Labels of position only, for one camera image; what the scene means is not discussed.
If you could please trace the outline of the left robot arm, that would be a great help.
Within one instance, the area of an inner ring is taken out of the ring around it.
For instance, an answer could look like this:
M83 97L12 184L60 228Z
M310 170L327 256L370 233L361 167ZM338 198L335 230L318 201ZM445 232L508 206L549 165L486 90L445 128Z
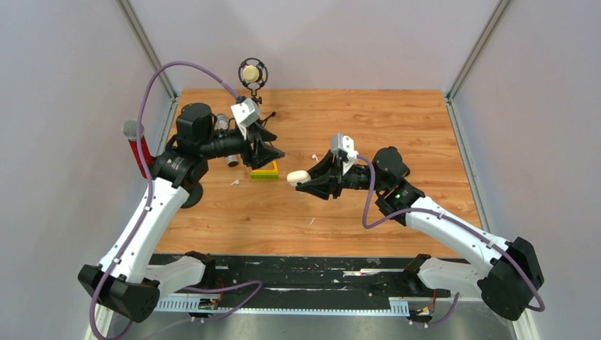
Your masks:
M85 265L78 279L97 305L131 322L146 320L158 302L193 286L210 292L217 283L213 261L190 251L156 268L149 263L175 213L197 204L201 178L212 159L238 155L243 164L260 169L284 153L262 124L259 106L250 98L231 108L234 126L220 128L210 106L192 103L176 118L176 133L149 167L149 186L111 250L95 266Z

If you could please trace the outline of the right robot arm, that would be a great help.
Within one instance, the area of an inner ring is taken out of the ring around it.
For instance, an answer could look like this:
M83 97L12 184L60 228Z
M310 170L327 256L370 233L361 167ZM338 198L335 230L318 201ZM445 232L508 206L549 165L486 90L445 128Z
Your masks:
M360 154L357 159L364 164L351 164L345 151L328 151L314 167L293 171L286 180L297 191L323 200L338 198L344 189L366 190L364 229L395 221L436 239L465 259L455 263L429 254L416 256L404 270L406 289L413 295L442 289L478 296L510 321L517 321L525 310L546 309L539 293L544 275L529 241L507 240L450 213L407 180L410 170L395 147L378 150L373 159Z

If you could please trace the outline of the white earbud case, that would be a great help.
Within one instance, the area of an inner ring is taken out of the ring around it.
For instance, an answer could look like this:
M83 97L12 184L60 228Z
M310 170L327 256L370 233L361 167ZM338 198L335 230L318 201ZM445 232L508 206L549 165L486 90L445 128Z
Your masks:
M306 183L306 182L310 181L311 176L305 170L297 170L297 171L292 171L291 173L289 173L286 177L286 180L292 186L296 186L299 183Z

